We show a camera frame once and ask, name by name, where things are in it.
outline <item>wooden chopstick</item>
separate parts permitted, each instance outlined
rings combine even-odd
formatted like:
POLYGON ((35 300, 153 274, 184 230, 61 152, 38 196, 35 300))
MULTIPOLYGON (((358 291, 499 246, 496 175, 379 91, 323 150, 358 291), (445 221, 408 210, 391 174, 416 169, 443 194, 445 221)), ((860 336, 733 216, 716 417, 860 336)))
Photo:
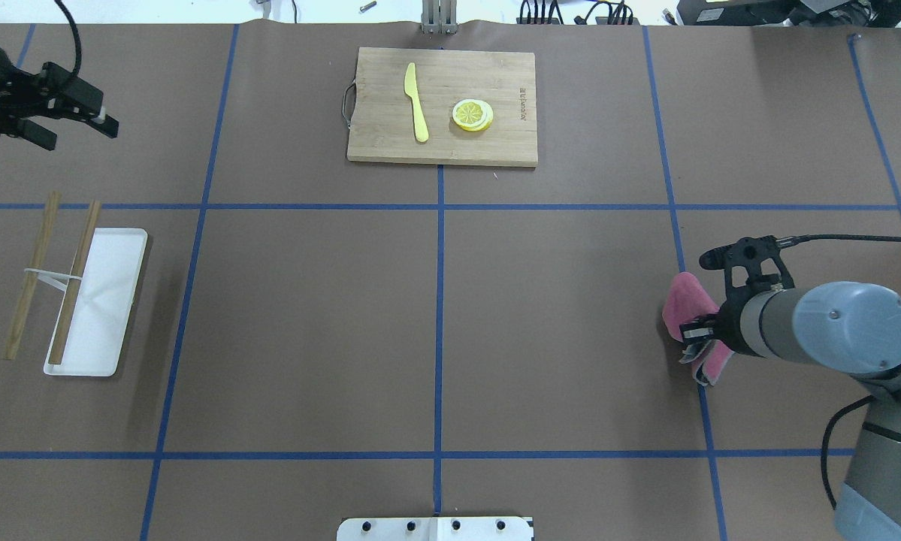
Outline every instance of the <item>wooden chopstick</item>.
MULTIPOLYGON (((89 215, 86 216, 86 228, 80 238, 79 249, 73 259, 73 277, 82 277, 86 270, 86 260, 89 257, 89 247, 92 245, 93 232, 96 230, 96 222, 99 220, 99 211, 102 203, 93 201, 89 203, 89 215)), ((82 280, 69 280, 66 284, 66 293, 62 296, 62 308, 59 308, 59 321, 56 322, 56 335, 53 337, 53 346, 49 350, 49 364, 62 363, 62 352, 66 347, 66 339, 69 338, 69 325, 73 322, 73 312, 76 310, 76 297, 80 294, 82 280)))
MULTIPOLYGON (((49 237, 53 232, 53 225, 56 222, 56 211, 59 211, 59 200, 61 199, 62 195, 59 192, 51 192, 49 199, 46 200, 46 206, 44 211, 42 211, 42 225, 39 226, 39 235, 35 238, 35 247, 32 249, 30 268, 42 268, 42 263, 46 259, 46 251, 49 249, 49 237)), ((13 315, 13 322, 10 323, 10 335, 6 339, 3 359, 14 360, 17 358, 17 353, 20 352, 23 329, 26 328, 26 319, 29 316, 32 294, 35 292, 37 279, 37 274, 35 273, 26 273, 23 277, 20 300, 17 301, 17 311, 13 315)))

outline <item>lemon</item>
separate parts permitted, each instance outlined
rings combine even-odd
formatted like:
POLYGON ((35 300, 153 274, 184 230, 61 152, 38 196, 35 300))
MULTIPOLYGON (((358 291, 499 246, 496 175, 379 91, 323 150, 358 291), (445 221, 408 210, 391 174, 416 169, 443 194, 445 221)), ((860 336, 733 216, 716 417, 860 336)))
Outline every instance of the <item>lemon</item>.
POLYGON ((491 104, 479 99, 464 99, 453 107, 453 121, 468 132, 486 130, 494 121, 491 104))

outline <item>white mounting plate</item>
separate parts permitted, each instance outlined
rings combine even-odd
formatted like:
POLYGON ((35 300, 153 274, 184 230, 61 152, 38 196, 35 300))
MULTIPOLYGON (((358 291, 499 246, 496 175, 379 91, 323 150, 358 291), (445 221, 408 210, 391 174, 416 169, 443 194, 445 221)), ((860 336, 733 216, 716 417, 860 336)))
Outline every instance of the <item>white mounting plate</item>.
POLYGON ((147 231, 97 227, 62 363, 49 364, 49 350, 53 348, 50 339, 42 372, 49 376, 98 377, 116 373, 145 252, 147 231))
POLYGON ((337 528, 337 541, 533 541, 533 524, 530 517, 347 519, 337 528), (411 521, 414 528, 408 530, 411 521), (503 530, 497 527, 499 521, 503 530), (364 524, 369 530, 364 531, 364 524))

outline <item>wooden cutting board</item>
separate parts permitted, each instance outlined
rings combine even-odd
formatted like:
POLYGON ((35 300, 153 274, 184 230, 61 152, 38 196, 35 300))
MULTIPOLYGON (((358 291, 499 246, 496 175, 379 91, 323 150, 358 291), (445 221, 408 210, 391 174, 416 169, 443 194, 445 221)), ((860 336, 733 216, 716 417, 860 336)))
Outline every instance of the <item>wooden cutting board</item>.
POLYGON ((346 157, 395 164, 537 166, 537 79, 533 53, 361 47, 357 97, 346 157), (413 108, 403 92, 410 62, 430 130, 413 137, 413 108), (461 130, 451 119, 461 99, 494 108, 483 132, 461 130))

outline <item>knife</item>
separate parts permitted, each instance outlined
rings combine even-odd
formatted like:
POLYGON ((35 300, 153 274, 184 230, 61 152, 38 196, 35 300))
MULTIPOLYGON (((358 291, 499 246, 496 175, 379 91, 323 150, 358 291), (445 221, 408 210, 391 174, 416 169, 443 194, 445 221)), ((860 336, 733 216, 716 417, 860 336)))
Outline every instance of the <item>knife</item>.
POLYGON ((407 74, 403 76, 403 92, 413 102, 413 137, 416 137, 419 143, 427 143, 430 132, 427 131, 427 121, 423 120, 420 96, 416 92, 416 64, 413 62, 407 65, 407 74))

